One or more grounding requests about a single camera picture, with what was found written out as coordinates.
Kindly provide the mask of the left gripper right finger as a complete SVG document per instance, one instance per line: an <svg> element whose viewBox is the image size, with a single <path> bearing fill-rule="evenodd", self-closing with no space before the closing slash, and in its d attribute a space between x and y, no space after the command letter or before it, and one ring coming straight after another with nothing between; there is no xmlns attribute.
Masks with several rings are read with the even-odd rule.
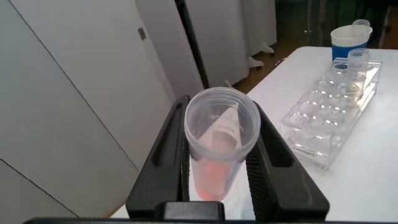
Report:
<svg viewBox="0 0 398 224"><path fill-rule="evenodd" d="M316 183L260 106L260 133L246 156L257 222L324 222L330 209Z"/></svg>

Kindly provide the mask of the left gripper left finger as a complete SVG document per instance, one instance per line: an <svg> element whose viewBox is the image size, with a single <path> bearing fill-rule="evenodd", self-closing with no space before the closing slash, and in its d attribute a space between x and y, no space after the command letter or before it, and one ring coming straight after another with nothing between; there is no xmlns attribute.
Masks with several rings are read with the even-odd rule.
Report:
<svg viewBox="0 0 398 224"><path fill-rule="evenodd" d="M154 218L164 202L189 201L189 146L184 119L190 97L172 105L126 202L131 218Z"/></svg>

